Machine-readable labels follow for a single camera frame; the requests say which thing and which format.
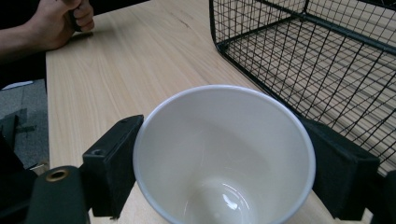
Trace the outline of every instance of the white cup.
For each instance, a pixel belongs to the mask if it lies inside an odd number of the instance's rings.
[[[134,144],[136,182],[171,223],[282,223],[304,203],[315,154],[271,97],[203,86],[160,104]]]

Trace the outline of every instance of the hand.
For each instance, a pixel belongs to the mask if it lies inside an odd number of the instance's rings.
[[[89,0],[41,0],[35,15],[24,25],[0,30],[0,64],[65,45],[75,32],[69,10],[74,10],[82,31],[93,28]]]
[[[58,49],[67,43],[75,32],[69,10],[74,10],[77,25],[82,31],[93,28],[93,9],[89,0],[41,0],[35,15],[25,24],[37,51]]]

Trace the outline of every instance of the wooden table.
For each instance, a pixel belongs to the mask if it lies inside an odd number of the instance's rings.
[[[145,117],[186,89],[232,84],[257,89],[216,52],[207,0],[152,0],[94,18],[47,54],[51,167],[82,164],[81,155],[118,120]],[[137,185],[121,217],[92,223],[165,223]],[[334,223],[314,192],[289,223]]]

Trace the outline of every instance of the dark sleeve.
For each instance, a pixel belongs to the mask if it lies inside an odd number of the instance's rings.
[[[113,11],[123,7],[129,7],[148,0],[90,0],[95,15],[99,15],[108,11]]]
[[[22,25],[35,14],[38,1],[0,1],[0,30]],[[38,53],[0,65],[0,89],[8,84],[45,77],[45,54]]]
[[[0,132],[0,176],[11,175],[23,170],[23,163]]]
[[[23,223],[36,179],[31,170],[0,175],[0,223]]]

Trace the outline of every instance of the wire cage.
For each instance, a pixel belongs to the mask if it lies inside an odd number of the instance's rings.
[[[371,152],[385,175],[396,169],[393,2],[211,0],[211,32],[263,91]]]

